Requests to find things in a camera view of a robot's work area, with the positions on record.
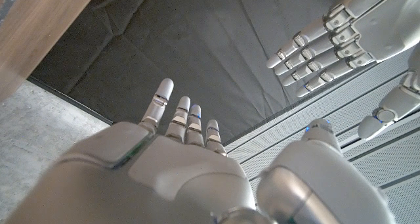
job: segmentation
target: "gray mat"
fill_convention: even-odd
[[[336,0],[92,0],[32,74],[112,121],[138,122],[163,78],[222,141],[294,102],[269,55]]]

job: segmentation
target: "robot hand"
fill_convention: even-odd
[[[267,67],[278,76],[290,74],[284,85],[326,68],[298,89],[303,97],[357,67],[414,46],[420,40],[419,10],[420,0],[341,0],[298,32]]]
[[[420,44],[408,61],[406,76],[379,103],[372,116],[366,116],[358,128],[359,137],[372,139],[394,122],[404,118],[420,107]]]
[[[235,207],[254,210],[215,120],[203,139],[200,106],[181,98],[166,135],[156,135],[172,89],[162,81],[139,125],[119,122],[71,147],[7,223],[214,223]]]
[[[260,176],[259,209],[278,223],[395,223],[384,194],[343,158],[326,120],[311,122]]]

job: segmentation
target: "robotic finger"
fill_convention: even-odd
[[[287,76],[282,81],[282,83],[284,86],[291,85],[292,83],[295,83],[296,81],[306,77],[312,72],[325,68],[337,62],[338,60],[339,58],[333,51],[327,51],[321,54],[319,57],[315,58],[314,60],[311,60],[308,64],[304,64],[298,67],[298,69],[289,76]]]
[[[271,69],[277,64],[284,61],[291,56],[297,49],[308,45],[308,43],[318,39],[327,33],[322,19],[317,19],[309,24],[302,31],[295,34],[293,39],[289,41],[284,47],[280,48],[277,53],[272,56],[267,62],[267,68]]]
[[[366,116],[358,128],[359,137],[372,139],[382,130],[401,120],[420,107],[420,44],[409,59],[409,71],[395,87],[379,103],[372,116]]]
[[[188,127],[185,134],[186,145],[196,145],[204,148],[203,135],[201,134],[201,107],[192,105],[188,116]]]
[[[186,123],[188,118],[188,110],[190,109],[190,98],[183,96],[178,103],[175,114],[171,123],[169,123],[168,130],[165,136],[175,140],[176,142],[183,143],[186,131]]]
[[[160,83],[146,113],[144,113],[144,116],[139,123],[140,126],[146,128],[151,133],[156,134],[156,129],[165,112],[165,107],[168,104],[172,90],[173,81],[171,79],[164,79]]]
[[[221,144],[221,136],[219,135],[219,125],[216,120],[209,120],[205,134],[205,149],[211,150],[223,156],[226,151]]]
[[[320,76],[310,79],[308,83],[297,90],[296,95],[298,97],[303,97],[313,90],[323,86],[327,82],[331,82],[338,77],[351,72],[353,69],[359,66],[365,66],[371,62],[373,62],[373,59],[368,53],[362,53],[350,61],[340,60],[321,72]]]
[[[299,53],[294,54],[283,63],[274,67],[274,73],[280,76],[286,73],[288,70],[295,68],[296,66],[314,58],[316,55],[321,54],[331,49],[332,47],[333,44],[329,41],[329,36],[323,35],[313,43],[309,44],[308,47],[305,47]]]
[[[310,81],[308,90],[298,91],[298,97],[301,97],[307,94],[302,93],[305,90],[312,91],[351,71],[349,68],[382,62],[417,44],[420,40],[419,9],[420,0],[340,0],[322,21],[297,33],[292,42],[268,60],[267,67],[274,67],[275,74],[281,75],[311,60],[282,81],[284,85],[290,85],[338,60],[348,63],[348,66],[334,65],[334,72],[328,74],[326,71],[321,79]],[[329,56],[317,60],[321,53],[324,54],[320,57]]]

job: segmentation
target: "metal grille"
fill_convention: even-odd
[[[343,153],[343,156],[347,159],[351,159],[359,154],[362,154],[363,152],[366,152],[370,149],[373,149],[383,143],[387,143],[388,141],[391,141],[395,138],[398,138],[399,136],[411,131],[414,128],[420,127],[420,118],[416,118],[408,123],[404,123],[402,125],[399,125],[398,127],[395,127],[394,129],[390,130],[387,133],[384,133],[378,137],[375,137],[374,139],[370,141],[366,141],[353,149],[350,149],[349,151],[346,151]]]
[[[420,170],[420,131],[353,162],[377,187]]]
[[[339,136],[337,136],[337,140],[340,142],[340,145],[342,145],[341,143],[342,143],[343,141],[345,141],[346,139],[348,139],[348,138],[350,138],[350,137],[352,137],[352,136],[354,136],[354,135],[357,135],[357,129],[358,129],[358,128],[359,128],[359,127],[358,127],[358,126],[356,126],[355,128],[350,129],[350,130],[348,130],[348,131],[346,131],[346,132],[344,132],[344,133],[340,134]]]
[[[329,119],[330,122],[333,124],[333,130],[336,132],[340,132],[346,129],[349,125],[354,125],[358,123],[361,120],[361,118],[363,118],[368,112],[371,112],[372,109],[377,106],[378,102],[382,97],[384,97],[393,87],[398,85],[399,81],[400,78],[393,79],[392,81],[384,84],[382,87],[377,88],[376,90],[351,102],[342,109],[332,113],[330,116],[327,117],[327,119]],[[298,137],[292,136],[294,138],[293,141],[300,139],[302,133]],[[286,144],[284,144],[283,142],[273,146],[272,148],[269,148],[268,150],[257,155],[256,157],[246,161],[243,164],[243,168],[245,172],[247,172],[248,176],[254,177],[255,174],[258,174],[264,168],[264,166],[273,161],[273,159],[280,152],[278,147],[280,146],[282,149],[291,141],[288,140]]]
[[[276,146],[273,146],[269,150],[255,156],[249,161],[246,161],[242,164],[242,168],[247,174],[248,178],[252,179],[264,169],[277,157],[277,155],[285,148],[289,143],[301,139],[304,131],[300,131],[297,134],[283,140],[278,143]]]
[[[384,190],[397,223],[420,223],[420,176]]]
[[[255,140],[252,139],[253,137],[260,137],[260,133],[266,131],[268,128],[276,125],[279,122],[286,123],[288,127],[294,126],[296,123],[299,127],[304,127],[306,122],[301,122],[300,118],[295,118],[294,120],[282,121],[284,118],[290,116],[295,117],[296,114],[301,114],[303,112],[307,112],[305,116],[310,116],[312,113],[317,112],[319,110],[325,111],[320,115],[317,115],[317,118],[325,116],[327,113],[334,111],[335,109],[339,108],[343,104],[363,95],[364,93],[368,92],[370,89],[377,87],[381,83],[386,80],[391,79],[395,75],[401,74],[403,71],[407,70],[407,58],[411,54],[411,50],[408,50],[390,60],[387,60],[378,66],[374,67],[372,70],[367,71],[366,73],[362,74],[361,76],[351,80],[350,82],[344,84],[340,88],[334,90],[333,92],[327,94],[326,96],[322,97],[320,100],[316,100],[319,97],[315,97],[308,102],[304,103],[303,105],[299,105],[296,108],[292,109],[285,114],[278,116],[276,119],[264,124],[263,126],[256,128],[256,130],[244,135],[243,137],[239,138],[238,140],[234,141],[233,143],[227,145],[226,151],[230,152],[232,149],[240,146],[244,143],[241,147],[235,149],[241,149],[243,146],[264,146],[264,145],[254,145]],[[301,108],[305,107],[306,105],[315,102],[302,111],[297,112]],[[292,132],[295,132],[299,128],[294,127]]]

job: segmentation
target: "perforated metal panel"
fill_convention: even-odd
[[[344,152],[343,156],[347,159],[351,159],[379,145],[388,143],[389,141],[396,139],[402,136],[403,134],[410,132],[412,129],[415,129],[418,127],[420,127],[420,118],[416,118],[408,123],[400,124],[399,126],[390,130],[388,133],[384,133],[378,137],[375,137],[374,139],[370,141],[359,143],[358,146]]]
[[[397,223],[420,223],[420,176],[391,186],[384,192]]]
[[[404,60],[404,56],[392,58],[391,60],[374,67],[372,70],[338,88],[334,92],[326,95],[315,103],[308,105],[303,110],[282,120],[280,123],[277,123],[275,126],[242,144],[242,146],[232,150],[229,152],[229,155],[241,161],[247,159],[247,157],[252,156],[252,154],[259,152],[278,142],[280,139],[283,139],[304,128],[306,124],[312,120],[322,118],[330,113],[333,113],[345,104],[362,96],[364,93],[378,87],[384,81],[395,78],[398,74],[407,70],[407,68],[408,65],[406,60]],[[368,108],[366,105],[362,105],[362,107],[369,110],[373,110],[375,108],[375,106]]]
[[[241,162],[253,192],[261,170],[289,143],[299,140],[310,121],[326,118],[333,124],[340,145],[346,146],[343,156],[372,184],[386,187],[398,222],[420,223],[420,112],[370,141],[357,137],[360,121],[398,85],[410,54],[408,51],[388,60],[228,145],[229,156]]]
[[[361,157],[353,165],[375,186],[420,170],[420,132]]]
[[[340,110],[337,110],[336,112],[332,113],[330,116],[327,117],[327,119],[329,119],[332,123],[333,130],[336,133],[339,133],[340,131],[346,129],[348,125],[354,125],[360,122],[360,120],[362,120],[367,114],[371,113],[372,108],[375,108],[378,105],[379,101],[393,87],[396,87],[398,85],[399,81],[400,77],[393,79],[392,81],[384,84],[382,87],[371,91],[363,97],[360,97],[359,99],[356,99],[350,104],[340,108]],[[276,137],[275,135],[281,134],[281,131],[274,130],[273,128],[270,130],[270,133],[273,134],[273,137]],[[296,135],[298,135],[298,133],[292,136],[292,141],[300,139],[302,132],[300,136],[296,137]],[[279,151],[290,142],[291,141],[288,141],[286,144],[284,144],[283,142],[276,144],[273,147],[270,147],[269,149],[254,157],[251,156],[251,159],[246,160],[246,162],[243,163],[243,168],[249,176],[249,178],[252,179],[252,177],[256,176],[262,169],[264,169],[266,165],[273,161],[273,159],[277,156]]]

